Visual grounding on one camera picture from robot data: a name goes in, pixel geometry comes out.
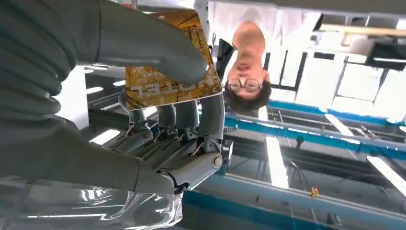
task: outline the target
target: person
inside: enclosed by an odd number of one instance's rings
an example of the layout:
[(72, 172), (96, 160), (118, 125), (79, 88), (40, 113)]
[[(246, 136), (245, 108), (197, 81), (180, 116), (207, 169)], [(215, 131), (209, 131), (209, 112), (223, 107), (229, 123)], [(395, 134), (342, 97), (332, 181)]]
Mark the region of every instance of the person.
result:
[(306, 46), (320, 15), (272, 6), (208, 3), (210, 35), (237, 50), (235, 62), (229, 63), (231, 69), (224, 90), (225, 101), (233, 110), (258, 110), (268, 104), (270, 78), (277, 76), (264, 67), (265, 53)]

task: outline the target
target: window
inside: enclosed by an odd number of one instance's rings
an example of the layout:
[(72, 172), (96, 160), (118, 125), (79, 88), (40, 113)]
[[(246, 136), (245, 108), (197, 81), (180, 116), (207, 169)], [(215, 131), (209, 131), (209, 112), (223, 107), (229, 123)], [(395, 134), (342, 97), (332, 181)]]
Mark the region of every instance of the window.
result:
[(331, 108), (346, 113), (369, 115), (372, 112), (372, 102), (347, 97), (336, 97)]
[(374, 100), (383, 69), (347, 64), (338, 95), (361, 100)]
[(275, 50), (269, 58), (268, 72), (270, 75), (271, 84), (278, 85), (281, 76), (283, 61), (285, 60), (286, 50)]
[(302, 51), (289, 51), (286, 56), (285, 69), (282, 76), (282, 85), (292, 86), (296, 84), (297, 72), (302, 60)]
[(406, 113), (406, 72), (390, 70), (375, 101), (373, 115), (401, 121)]
[(296, 102), (329, 108), (343, 62), (307, 57)]
[(294, 102), (294, 97), (296, 96), (295, 91), (291, 90), (281, 90), (281, 89), (272, 89), (271, 99), (283, 102)]

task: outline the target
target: robotic hand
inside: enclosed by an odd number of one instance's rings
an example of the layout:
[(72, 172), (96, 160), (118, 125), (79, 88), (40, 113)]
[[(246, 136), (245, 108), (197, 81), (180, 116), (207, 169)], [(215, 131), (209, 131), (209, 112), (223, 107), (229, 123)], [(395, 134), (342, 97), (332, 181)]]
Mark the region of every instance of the robotic hand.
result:
[[(20, 194), (15, 200), (7, 194), (12, 189), (0, 189), (6, 193), (0, 195), (0, 202), (13, 203), (10, 209), (0, 210), (0, 225), (27, 223), (19, 221), (18, 213), (19, 218), (32, 220), (78, 216), (103, 220), (103, 226), (110, 226), (113, 220), (119, 228), (137, 226), (135, 214), (125, 221), (119, 218), (131, 212), (133, 204), (144, 204), (154, 196), (157, 201), (160, 195), (180, 195), (221, 167), (222, 95), (201, 99), (199, 125), (195, 102), (179, 104), (176, 118), (173, 106), (165, 106), (159, 108), (162, 132), (158, 137), (140, 127), (141, 117), (130, 120), (132, 127), (139, 128), (105, 148), (81, 139), (71, 122), (54, 115), (60, 104), (52, 96), (59, 94), (61, 81), (77, 64), (153, 66), (175, 81), (197, 83), (206, 73), (207, 63), (182, 32), (107, 0), (4, 0), (0, 17), (0, 186), (18, 184), (13, 188)], [(129, 111), (130, 119), (135, 119), (136, 113)], [(48, 191), (52, 198), (39, 195), (45, 184), (60, 190)], [(96, 195), (83, 196), (90, 190)], [(78, 196), (69, 199), (73, 191)], [(96, 205), (92, 207), (102, 203), (103, 208), (120, 206), (106, 205), (120, 200), (118, 193), (125, 196), (125, 204), (111, 215), (108, 211), (70, 213), (88, 207), (66, 209), (89, 202)], [(63, 197), (64, 208), (56, 204), (60, 201), (56, 196)], [(63, 214), (55, 215), (60, 210)]]

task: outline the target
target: metal rail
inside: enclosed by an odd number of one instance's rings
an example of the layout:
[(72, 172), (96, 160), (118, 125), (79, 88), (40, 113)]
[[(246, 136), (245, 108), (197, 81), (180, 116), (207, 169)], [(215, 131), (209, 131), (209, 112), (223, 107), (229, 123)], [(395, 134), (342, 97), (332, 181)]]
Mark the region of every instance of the metal rail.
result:
[(294, 206), (312, 207), (315, 210), (322, 210), (363, 222), (372, 222), (382, 227), (384, 226), (386, 229), (400, 230), (406, 226), (406, 215), (400, 213), (323, 195), (311, 198), (310, 192), (295, 189), (281, 189), (272, 186), (270, 183), (232, 174), (227, 174), (226, 176), (213, 175), (208, 178), (204, 184), (215, 185), (219, 190), (223, 189), (225, 191), (240, 191), (241, 188), (243, 188), (244, 192), (257, 194), (265, 199), (286, 201)]
[(242, 115), (227, 114), (226, 118), (233, 119), (236, 121), (243, 120), (243, 122), (248, 121), (248, 122), (252, 122), (252, 123), (271, 125), (272, 126), (271, 128), (277, 128), (277, 129), (288, 129), (288, 130), (290, 129), (291, 131), (292, 130), (301, 130), (301, 131), (305, 131), (307, 133), (308, 132), (314, 133), (314, 134), (316, 134), (316, 136), (320, 135), (320, 136), (327, 136), (327, 137), (332, 136), (334, 138), (352, 139), (352, 140), (357, 140), (361, 143), (369, 144), (369, 145), (372, 145), (375, 147), (381, 147), (381, 148), (386, 148), (386, 149), (395, 149), (397, 151), (406, 152), (406, 144), (396, 143), (396, 142), (382, 140), (382, 139), (373, 140), (371, 138), (365, 138), (365, 137), (347, 136), (347, 135), (344, 135), (344, 134), (341, 134), (341, 133), (335, 132), (335, 131), (321, 130), (319, 128), (312, 128), (312, 127), (282, 123), (282, 122), (271, 121), (271, 120), (261, 121), (257, 118), (252, 118), (249, 116), (242, 116)]

